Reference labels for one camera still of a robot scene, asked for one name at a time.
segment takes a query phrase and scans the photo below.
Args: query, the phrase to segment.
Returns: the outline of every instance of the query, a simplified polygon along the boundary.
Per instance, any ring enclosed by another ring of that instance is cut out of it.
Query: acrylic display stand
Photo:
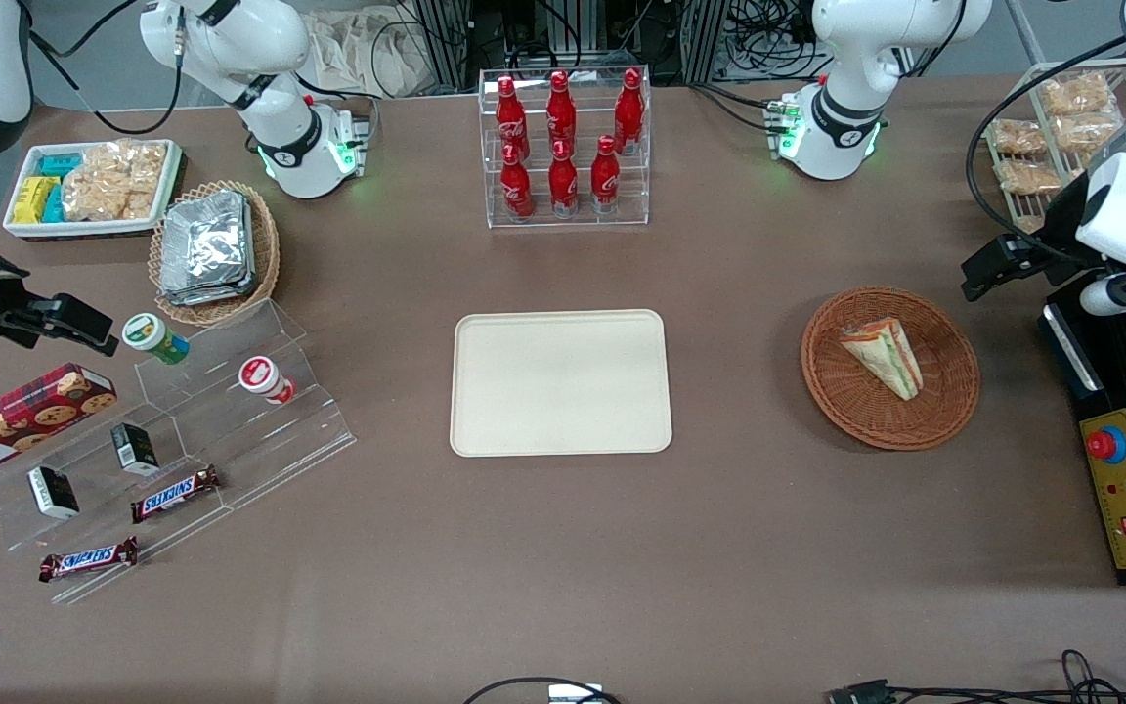
[[[54,603],[75,603],[134,570],[151,569],[153,556],[352,445],[341,411],[316,383],[298,345],[304,335],[272,300],[265,300],[189,338],[189,356],[180,365],[153,358],[137,365],[141,404],[113,406],[105,418],[93,416],[39,449],[1,464],[0,523],[8,552],[32,564],[27,579],[36,579],[37,565],[48,553],[93,550],[137,535],[137,567],[111,567],[39,585],[55,590]],[[287,404],[269,404],[238,383],[241,363],[256,355],[270,357],[294,380],[298,391]],[[151,434],[160,462],[151,476],[120,470],[110,431],[122,422]],[[131,522],[132,500],[167,489],[207,464],[220,476],[218,489],[142,524]],[[68,475],[79,515],[60,520],[37,511],[26,476],[36,466]]]
[[[640,66],[645,115],[642,117],[641,150],[635,155],[618,155],[619,196],[616,212],[593,213],[589,170],[598,154],[598,139],[616,130],[616,99],[623,89],[628,66],[591,66],[572,69],[572,100],[575,103],[575,155],[572,163],[578,173],[581,208],[575,217],[560,220],[551,210],[548,172],[553,157],[545,128],[545,103],[551,97],[551,71],[555,69],[515,69],[481,71],[481,159],[485,180],[485,215],[490,228],[495,226],[620,226],[649,222],[649,153],[651,152],[651,90],[649,68]],[[498,77],[515,77],[515,92],[528,115],[528,169],[536,210],[527,223],[517,223],[507,212],[501,193],[501,137],[498,137]]]

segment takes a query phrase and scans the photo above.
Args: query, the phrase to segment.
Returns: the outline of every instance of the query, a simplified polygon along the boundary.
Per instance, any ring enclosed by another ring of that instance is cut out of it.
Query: coca-cola bottle
[[[551,74],[551,98],[545,103],[545,119],[551,133],[551,144],[562,139],[575,152],[575,103],[568,92],[566,71]]]
[[[554,161],[551,163],[551,207],[554,217],[569,220],[575,217],[581,200],[575,195],[575,164],[572,164],[572,148],[562,139],[554,140],[551,145]]]
[[[519,160],[528,160],[528,117],[524,105],[515,97],[515,80],[509,75],[498,77],[498,137],[501,143],[512,144],[519,151]]]
[[[641,71],[625,71],[625,88],[616,99],[616,152],[637,154],[641,151],[642,115],[645,99],[641,93]]]
[[[519,148],[515,144],[501,146],[501,195],[507,199],[507,212],[510,213],[512,222],[528,222],[528,219],[533,217],[533,193],[528,185],[528,169],[520,163]]]
[[[589,172],[589,187],[593,193],[593,213],[609,215],[616,212],[619,191],[619,159],[616,158],[616,137],[602,134],[598,139],[598,155]]]

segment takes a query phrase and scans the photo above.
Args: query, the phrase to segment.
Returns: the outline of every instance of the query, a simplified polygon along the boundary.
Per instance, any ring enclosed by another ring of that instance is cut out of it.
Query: table
[[[962,148],[1011,81],[904,81],[878,151],[840,182],[656,89],[651,226],[566,234],[486,231],[473,98],[385,103],[367,178],[315,202],[271,187],[232,110],[179,110],[160,134],[190,157],[187,186],[268,197],[278,303],[359,442],[77,606],[51,606],[0,540],[0,701],[455,703],[549,674],[631,704],[788,703],[878,677],[1055,686],[1063,648],[1126,680],[1126,589],[1035,332],[1046,286],[958,291],[995,234]],[[102,137],[48,108],[26,135]],[[152,308],[144,240],[0,232],[0,252],[39,293],[116,320]],[[801,330],[854,285],[923,294],[973,340],[982,400],[955,440],[878,452],[814,407]],[[456,322],[591,308],[665,321],[670,448],[453,454]],[[142,358],[0,340],[0,392],[66,359],[128,389]],[[518,694],[501,701],[545,697]]]

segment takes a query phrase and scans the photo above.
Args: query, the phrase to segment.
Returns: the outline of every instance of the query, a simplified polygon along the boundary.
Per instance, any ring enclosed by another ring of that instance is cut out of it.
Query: coca-cola logo
[[[521,137],[524,134],[524,121],[498,125],[498,134],[501,134],[503,139]]]

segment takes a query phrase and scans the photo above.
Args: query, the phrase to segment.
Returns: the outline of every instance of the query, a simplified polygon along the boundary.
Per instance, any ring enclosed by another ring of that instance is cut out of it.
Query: small black box
[[[44,516],[68,520],[81,511],[77,507],[77,494],[66,475],[50,467],[28,470],[28,487],[33,489],[33,499],[37,509]]]
[[[151,445],[151,436],[144,429],[129,424],[120,424],[111,428],[111,444],[120,457],[120,469],[137,475],[152,475],[159,471],[159,460],[155,448]]]

